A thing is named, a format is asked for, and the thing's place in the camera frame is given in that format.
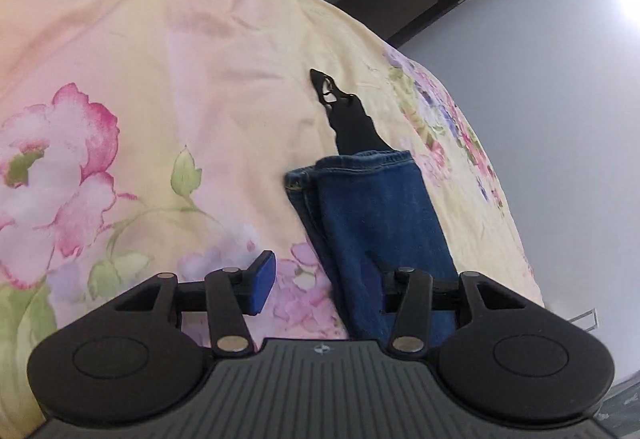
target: wrinkled fabric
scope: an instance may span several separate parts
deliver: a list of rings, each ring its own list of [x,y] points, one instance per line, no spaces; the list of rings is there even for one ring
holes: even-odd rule
[[[0,437],[42,415],[26,362],[161,271],[277,256],[264,337],[347,333],[282,178],[336,154],[322,69],[422,172],[458,271],[540,302],[504,193],[427,70],[322,0],[0,0]],[[206,344],[203,315],[184,331]]]
[[[382,312],[384,273],[412,267],[437,279],[458,278],[410,152],[330,156],[289,172],[285,188],[351,337],[388,342],[396,317]],[[452,312],[434,311],[429,346],[440,345],[455,329]]]

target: silver rivet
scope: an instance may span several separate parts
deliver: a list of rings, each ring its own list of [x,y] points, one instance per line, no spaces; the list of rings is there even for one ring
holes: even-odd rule
[[[242,338],[241,336],[223,336],[217,342],[218,348],[227,353],[239,353],[244,351],[248,346],[249,342],[246,338]]]
[[[417,353],[424,348],[424,342],[415,336],[401,336],[396,338],[392,345],[401,353]]]

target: denim fabric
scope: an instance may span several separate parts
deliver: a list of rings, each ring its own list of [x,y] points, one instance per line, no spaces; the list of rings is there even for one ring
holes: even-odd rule
[[[388,340],[395,315],[382,314],[382,269],[411,266],[434,278],[458,273],[422,174],[409,152],[330,156],[285,176],[287,196],[333,284],[338,314],[354,339]],[[455,330],[434,311],[430,346]]]

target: bed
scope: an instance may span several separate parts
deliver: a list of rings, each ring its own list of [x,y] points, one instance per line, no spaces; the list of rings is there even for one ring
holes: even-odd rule
[[[277,256],[248,319],[343,339],[330,282],[282,186],[336,153],[308,80],[357,94],[417,162],[459,271],[542,303],[507,200],[443,85],[322,0],[0,0],[0,437],[42,420],[30,351],[161,271]],[[201,315],[183,330],[206,342]]]

